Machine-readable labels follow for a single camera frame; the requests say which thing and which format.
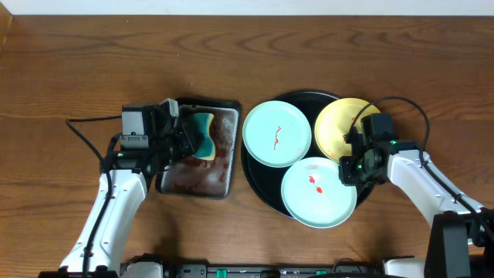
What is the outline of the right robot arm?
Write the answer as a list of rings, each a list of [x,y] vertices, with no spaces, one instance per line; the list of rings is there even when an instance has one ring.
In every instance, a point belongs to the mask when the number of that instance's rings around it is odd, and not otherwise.
[[[358,136],[352,153],[339,161],[346,186],[400,188],[431,227],[425,259],[388,259],[386,277],[491,277],[493,210],[468,197],[413,141],[380,137],[365,144]]]

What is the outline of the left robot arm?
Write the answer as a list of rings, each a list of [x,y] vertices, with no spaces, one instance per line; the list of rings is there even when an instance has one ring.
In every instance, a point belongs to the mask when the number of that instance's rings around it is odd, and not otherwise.
[[[96,200],[75,246],[54,271],[41,277],[118,277],[124,246],[154,176],[197,152],[204,136],[179,116],[178,102],[130,104],[119,115],[122,131],[100,162]]]

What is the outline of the yellow plate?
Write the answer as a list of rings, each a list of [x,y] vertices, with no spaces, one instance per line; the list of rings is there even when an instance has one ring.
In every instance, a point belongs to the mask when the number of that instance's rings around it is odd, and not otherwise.
[[[330,160],[338,162],[342,156],[351,156],[351,146],[344,135],[367,104],[366,100],[343,98],[328,104],[317,116],[313,129],[316,144]]]

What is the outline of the round black tray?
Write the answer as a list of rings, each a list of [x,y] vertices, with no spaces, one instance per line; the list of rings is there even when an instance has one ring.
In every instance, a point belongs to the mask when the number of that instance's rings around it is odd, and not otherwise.
[[[297,107],[306,116],[311,127],[323,108],[339,99],[336,94],[322,90],[295,90],[273,98]],[[289,168],[271,168],[258,162],[248,152],[245,141],[242,141],[241,161],[245,177],[256,195],[270,208],[292,218],[283,204],[280,191],[283,176]]]

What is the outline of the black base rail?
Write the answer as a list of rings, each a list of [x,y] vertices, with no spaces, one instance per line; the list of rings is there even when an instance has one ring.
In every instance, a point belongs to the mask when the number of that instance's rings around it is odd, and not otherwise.
[[[120,265],[121,277],[163,278],[307,278],[423,277],[425,261],[413,256],[372,262],[342,258],[331,265],[211,264],[206,260],[170,263],[145,253]]]

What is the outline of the rectangular metal baking tray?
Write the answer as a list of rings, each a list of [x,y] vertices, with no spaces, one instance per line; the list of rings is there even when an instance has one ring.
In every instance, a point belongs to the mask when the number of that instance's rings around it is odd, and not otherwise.
[[[215,157],[204,160],[187,157],[157,174],[155,188],[161,194],[202,198],[225,198],[230,189],[235,146],[240,121],[240,104],[230,100],[181,97],[177,99],[182,117],[196,113],[213,114],[210,136]]]

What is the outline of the light blue plate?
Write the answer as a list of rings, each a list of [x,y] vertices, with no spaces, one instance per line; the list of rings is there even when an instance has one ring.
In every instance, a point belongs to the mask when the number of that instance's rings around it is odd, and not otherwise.
[[[284,101],[270,100],[248,113],[242,127],[242,140],[257,162],[284,168],[307,154],[312,130],[299,108]]]
[[[357,190],[339,179],[338,163],[327,158],[304,158],[284,174],[281,197],[291,216],[316,229],[345,222],[357,205]]]

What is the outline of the green yellow sponge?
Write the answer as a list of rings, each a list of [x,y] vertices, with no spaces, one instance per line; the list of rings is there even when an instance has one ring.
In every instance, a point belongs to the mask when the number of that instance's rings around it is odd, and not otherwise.
[[[194,158],[205,161],[213,161],[215,159],[215,143],[210,135],[214,117],[213,114],[204,112],[195,113],[188,117],[188,123],[203,137],[197,151],[193,154]]]

